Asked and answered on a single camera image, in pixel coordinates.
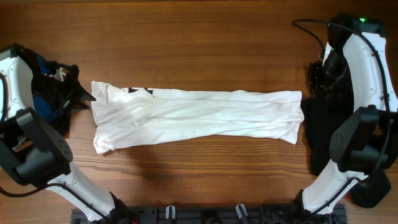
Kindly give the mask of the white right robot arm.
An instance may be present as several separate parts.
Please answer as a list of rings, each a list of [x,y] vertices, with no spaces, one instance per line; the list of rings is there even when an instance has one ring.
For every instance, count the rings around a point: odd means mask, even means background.
[[[315,181],[290,204],[291,220],[328,218],[350,194],[363,208],[390,191],[397,159],[397,96],[382,21],[339,13],[326,22],[320,60],[308,67],[312,97],[302,101]]]

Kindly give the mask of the black t-shirt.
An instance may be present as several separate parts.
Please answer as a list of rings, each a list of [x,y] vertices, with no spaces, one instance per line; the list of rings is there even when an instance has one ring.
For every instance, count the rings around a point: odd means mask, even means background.
[[[362,172],[367,184],[351,190],[353,202],[363,208],[375,207],[390,191],[385,170],[397,159],[397,113],[391,127],[386,113],[375,106],[353,108],[351,95],[317,93],[302,102],[305,137],[310,146],[310,169],[319,176],[329,162],[338,171]]]

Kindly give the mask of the white t-shirt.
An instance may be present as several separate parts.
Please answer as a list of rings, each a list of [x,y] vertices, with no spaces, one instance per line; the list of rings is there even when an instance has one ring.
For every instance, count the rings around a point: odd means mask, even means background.
[[[185,91],[92,82],[91,94],[98,154],[211,135],[295,144],[304,120],[301,91]]]

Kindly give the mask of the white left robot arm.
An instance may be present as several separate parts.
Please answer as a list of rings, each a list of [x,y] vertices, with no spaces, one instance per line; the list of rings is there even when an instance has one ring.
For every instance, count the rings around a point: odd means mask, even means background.
[[[94,100],[78,75],[76,65],[20,44],[1,50],[1,167],[19,185],[68,200],[88,223],[137,223],[130,208],[77,168],[63,137],[72,111]]]

